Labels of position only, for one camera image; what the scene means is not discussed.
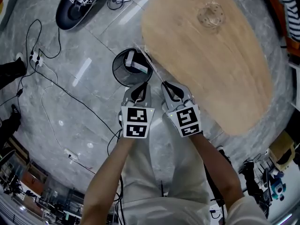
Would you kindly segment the wooden coffee table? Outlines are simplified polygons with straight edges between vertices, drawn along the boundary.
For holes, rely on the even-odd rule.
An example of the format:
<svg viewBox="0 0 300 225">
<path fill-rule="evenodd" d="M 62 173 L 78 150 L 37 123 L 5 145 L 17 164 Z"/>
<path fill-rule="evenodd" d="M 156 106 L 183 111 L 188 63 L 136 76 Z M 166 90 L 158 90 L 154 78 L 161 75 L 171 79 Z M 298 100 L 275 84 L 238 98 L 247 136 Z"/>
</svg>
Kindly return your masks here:
<svg viewBox="0 0 300 225">
<path fill-rule="evenodd" d="M 197 19 L 207 3 L 221 5 L 218 32 Z M 253 128 L 267 112 L 273 84 L 258 39 L 234 0 L 150 0 L 141 30 L 150 55 L 229 135 Z"/>
</svg>

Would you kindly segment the person's right forearm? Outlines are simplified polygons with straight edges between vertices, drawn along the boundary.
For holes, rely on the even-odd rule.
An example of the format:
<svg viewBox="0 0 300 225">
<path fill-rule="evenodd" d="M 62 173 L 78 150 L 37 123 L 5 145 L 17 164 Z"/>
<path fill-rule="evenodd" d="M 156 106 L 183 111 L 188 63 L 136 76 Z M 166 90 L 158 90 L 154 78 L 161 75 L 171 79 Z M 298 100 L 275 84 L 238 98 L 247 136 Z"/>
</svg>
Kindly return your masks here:
<svg viewBox="0 0 300 225">
<path fill-rule="evenodd" d="M 236 201 L 244 196 L 236 171 L 203 134 L 191 135 L 189 138 L 221 193 L 226 209 L 229 210 Z"/>
</svg>

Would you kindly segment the black white striped blanket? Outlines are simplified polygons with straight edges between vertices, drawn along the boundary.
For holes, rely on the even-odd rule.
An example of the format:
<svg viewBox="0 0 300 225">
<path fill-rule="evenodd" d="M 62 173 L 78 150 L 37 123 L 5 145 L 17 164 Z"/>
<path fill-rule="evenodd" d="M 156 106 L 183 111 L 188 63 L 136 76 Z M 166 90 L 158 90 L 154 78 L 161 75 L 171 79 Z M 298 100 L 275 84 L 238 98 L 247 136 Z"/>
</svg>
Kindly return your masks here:
<svg viewBox="0 0 300 225">
<path fill-rule="evenodd" d="M 279 0 L 284 6 L 288 37 L 300 42 L 300 0 Z"/>
</svg>

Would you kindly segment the clear glass cup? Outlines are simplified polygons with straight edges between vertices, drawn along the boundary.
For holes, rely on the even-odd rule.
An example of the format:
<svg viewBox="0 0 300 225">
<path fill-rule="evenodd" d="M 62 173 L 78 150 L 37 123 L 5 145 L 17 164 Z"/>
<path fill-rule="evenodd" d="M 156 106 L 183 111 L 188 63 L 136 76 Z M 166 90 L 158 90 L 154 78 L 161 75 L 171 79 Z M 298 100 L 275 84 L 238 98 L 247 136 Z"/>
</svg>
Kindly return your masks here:
<svg viewBox="0 0 300 225">
<path fill-rule="evenodd" d="M 221 25 L 225 23 L 225 13 L 220 4 L 209 2 L 199 9 L 197 19 L 204 28 L 218 32 Z"/>
</svg>

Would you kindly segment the brown cardboard box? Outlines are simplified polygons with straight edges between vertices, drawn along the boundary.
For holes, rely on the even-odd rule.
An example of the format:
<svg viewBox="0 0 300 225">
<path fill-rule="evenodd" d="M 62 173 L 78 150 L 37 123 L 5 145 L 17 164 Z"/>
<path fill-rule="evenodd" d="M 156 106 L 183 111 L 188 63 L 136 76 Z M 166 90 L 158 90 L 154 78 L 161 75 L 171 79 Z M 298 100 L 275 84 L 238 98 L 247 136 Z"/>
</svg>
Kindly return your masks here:
<svg viewBox="0 0 300 225">
<path fill-rule="evenodd" d="M 283 172 L 295 158 L 294 141 L 286 131 L 282 131 L 269 146 L 268 152 L 275 167 Z"/>
</svg>

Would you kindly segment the person's white shirt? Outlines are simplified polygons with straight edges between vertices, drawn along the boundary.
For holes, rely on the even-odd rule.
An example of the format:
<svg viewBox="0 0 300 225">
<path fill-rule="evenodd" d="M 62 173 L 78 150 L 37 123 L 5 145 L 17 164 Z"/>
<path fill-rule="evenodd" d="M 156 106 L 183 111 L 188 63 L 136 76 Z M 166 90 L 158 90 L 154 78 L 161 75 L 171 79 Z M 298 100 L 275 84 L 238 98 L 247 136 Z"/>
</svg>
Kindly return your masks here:
<svg viewBox="0 0 300 225">
<path fill-rule="evenodd" d="M 156 197 L 123 204 L 126 225 L 210 225 L 210 206 Z M 227 213 L 225 225 L 271 225 L 254 198 L 244 196 Z"/>
</svg>

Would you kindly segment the black mesh waste bin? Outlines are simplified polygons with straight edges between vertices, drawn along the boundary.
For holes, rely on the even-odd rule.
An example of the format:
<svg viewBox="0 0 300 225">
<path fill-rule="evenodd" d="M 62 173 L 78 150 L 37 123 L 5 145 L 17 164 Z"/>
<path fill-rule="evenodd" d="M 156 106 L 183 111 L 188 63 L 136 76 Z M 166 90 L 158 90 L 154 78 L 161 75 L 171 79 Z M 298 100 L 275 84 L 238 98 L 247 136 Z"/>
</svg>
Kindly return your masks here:
<svg viewBox="0 0 300 225">
<path fill-rule="evenodd" d="M 129 51 L 135 51 L 133 61 L 148 68 L 145 74 L 139 70 L 125 66 L 125 61 Z M 148 82 L 153 74 L 153 70 L 139 49 L 128 48 L 120 52 L 112 63 L 112 73 L 114 78 L 123 86 L 132 87 L 138 83 Z"/>
</svg>

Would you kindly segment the white power strip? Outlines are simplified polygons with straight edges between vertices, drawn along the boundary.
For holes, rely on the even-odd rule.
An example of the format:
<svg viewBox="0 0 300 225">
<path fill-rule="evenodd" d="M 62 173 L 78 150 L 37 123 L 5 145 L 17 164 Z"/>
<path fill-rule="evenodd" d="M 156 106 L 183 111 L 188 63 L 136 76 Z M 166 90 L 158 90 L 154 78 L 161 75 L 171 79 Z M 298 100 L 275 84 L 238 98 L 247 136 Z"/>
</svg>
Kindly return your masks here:
<svg viewBox="0 0 300 225">
<path fill-rule="evenodd" d="M 74 152 L 72 152 L 71 150 L 65 148 L 64 152 L 68 155 L 69 158 L 71 158 L 73 160 L 78 160 L 78 155 L 75 154 Z"/>
<path fill-rule="evenodd" d="M 39 55 L 36 51 L 31 51 L 29 60 L 33 61 L 35 65 L 39 65 L 40 67 L 44 64 L 44 57 Z"/>
</svg>

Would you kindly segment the white box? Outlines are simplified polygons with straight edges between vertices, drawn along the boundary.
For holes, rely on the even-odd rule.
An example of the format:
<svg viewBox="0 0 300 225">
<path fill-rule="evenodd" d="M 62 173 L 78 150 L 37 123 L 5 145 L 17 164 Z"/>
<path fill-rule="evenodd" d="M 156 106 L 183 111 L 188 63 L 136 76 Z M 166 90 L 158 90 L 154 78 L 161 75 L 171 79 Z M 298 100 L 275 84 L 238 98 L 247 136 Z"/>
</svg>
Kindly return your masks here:
<svg viewBox="0 0 300 225">
<path fill-rule="evenodd" d="M 127 67 L 130 67 L 130 68 L 134 68 L 134 69 L 136 69 L 136 70 L 139 70 L 139 71 L 141 71 L 141 72 L 143 72 L 143 73 L 145 73 L 145 74 L 148 73 L 148 68 L 147 68 L 146 66 L 141 65 L 141 64 L 136 63 L 136 62 L 131 61 L 131 60 L 126 61 L 126 66 L 127 66 Z"/>
</svg>

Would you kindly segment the dark shelving unit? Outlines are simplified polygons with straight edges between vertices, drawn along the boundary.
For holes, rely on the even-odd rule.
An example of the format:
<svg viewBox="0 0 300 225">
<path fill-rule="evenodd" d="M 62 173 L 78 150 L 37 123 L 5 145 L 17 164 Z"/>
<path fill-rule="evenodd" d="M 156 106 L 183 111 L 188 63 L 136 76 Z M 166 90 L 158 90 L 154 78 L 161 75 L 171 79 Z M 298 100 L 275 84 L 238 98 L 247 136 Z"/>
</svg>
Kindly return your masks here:
<svg viewBox="0 0 300 225">
<path fill-rule="evenodd" d="M 0 150 L 0 225 L 79 225 L 83 194 L 54 180 L 10 137 Z"/>
</svg>

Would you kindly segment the person's pale trousers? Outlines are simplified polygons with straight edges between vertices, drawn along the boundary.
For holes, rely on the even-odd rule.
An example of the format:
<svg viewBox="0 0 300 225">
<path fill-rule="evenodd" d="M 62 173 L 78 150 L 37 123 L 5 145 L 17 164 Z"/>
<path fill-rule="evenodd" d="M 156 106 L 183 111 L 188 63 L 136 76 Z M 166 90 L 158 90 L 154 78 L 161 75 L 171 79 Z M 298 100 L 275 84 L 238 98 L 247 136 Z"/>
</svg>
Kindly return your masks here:
<svg viewBox="0 0 300 225">
<path fill-rule="evenodd" d="M 134 142 L 122 177 L 124 203 L 160 198 L 162 181 L 168 198 L 209 204 L 203 160 L 166 115 L 153 122 L 148 138 Z"/>
</svg>

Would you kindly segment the grey white beanbag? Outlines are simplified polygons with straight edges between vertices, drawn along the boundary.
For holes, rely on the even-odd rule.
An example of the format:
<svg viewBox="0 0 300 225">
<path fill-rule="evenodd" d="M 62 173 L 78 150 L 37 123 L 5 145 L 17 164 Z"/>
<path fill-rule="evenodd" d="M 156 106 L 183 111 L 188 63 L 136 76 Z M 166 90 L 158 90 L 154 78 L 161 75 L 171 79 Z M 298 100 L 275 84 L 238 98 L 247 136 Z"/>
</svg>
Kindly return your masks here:
<svg viewBox="0 0 300 225">
<path fill-rule="evenodd" d="M 0 0 L 0 32 L 2 32 L 11 16 L 17 0 Z"/>
</svg>

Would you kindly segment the person's left forearm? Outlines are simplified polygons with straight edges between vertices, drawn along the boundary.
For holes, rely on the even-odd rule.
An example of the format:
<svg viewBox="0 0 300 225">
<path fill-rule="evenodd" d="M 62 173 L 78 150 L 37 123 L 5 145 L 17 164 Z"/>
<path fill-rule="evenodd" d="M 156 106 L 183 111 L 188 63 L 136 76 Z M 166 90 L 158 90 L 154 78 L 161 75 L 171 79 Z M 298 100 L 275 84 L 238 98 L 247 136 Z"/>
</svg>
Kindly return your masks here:
<svg viewBox="0 0 300 225">
<path fill-rule="evenodd" d="M 113 204 L 122 169 L 135 142 L 121 137 L 91 180 L 85 193 L 80 225 L 105 225 Z"/>
</svg>

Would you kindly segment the blue white toy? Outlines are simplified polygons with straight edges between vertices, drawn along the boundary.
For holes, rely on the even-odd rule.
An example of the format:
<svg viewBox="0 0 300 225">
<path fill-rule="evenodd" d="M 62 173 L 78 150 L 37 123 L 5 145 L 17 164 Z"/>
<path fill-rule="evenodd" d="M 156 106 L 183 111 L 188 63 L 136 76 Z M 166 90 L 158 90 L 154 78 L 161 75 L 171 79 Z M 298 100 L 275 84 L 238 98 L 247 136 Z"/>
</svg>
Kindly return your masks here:
<svg viewBox="0 0 300 225">
<path fill-rule="evenodd" d="M 286 191 L 286 184 L 281 180 L 277 180 L 271 184 L 271 197 L 275 200 L 284 200 L 284 192 Z"/>
</svg>

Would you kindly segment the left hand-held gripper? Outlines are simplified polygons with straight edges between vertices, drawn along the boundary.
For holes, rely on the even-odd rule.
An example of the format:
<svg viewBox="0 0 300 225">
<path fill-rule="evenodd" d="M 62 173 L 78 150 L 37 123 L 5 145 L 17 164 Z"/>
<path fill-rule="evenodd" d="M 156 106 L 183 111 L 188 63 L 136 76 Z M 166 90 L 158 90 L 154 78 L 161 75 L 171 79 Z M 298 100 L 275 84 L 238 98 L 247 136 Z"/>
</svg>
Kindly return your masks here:
<svg viewBox="0 0 300 225">
<path fill-rule="evenodd" d="M 151 106 L 150 85 L 147 82 L 129 88 L 123 97 L 121 126 L 125 138 L 147 138 L 155 112 Z"/>
</svg>

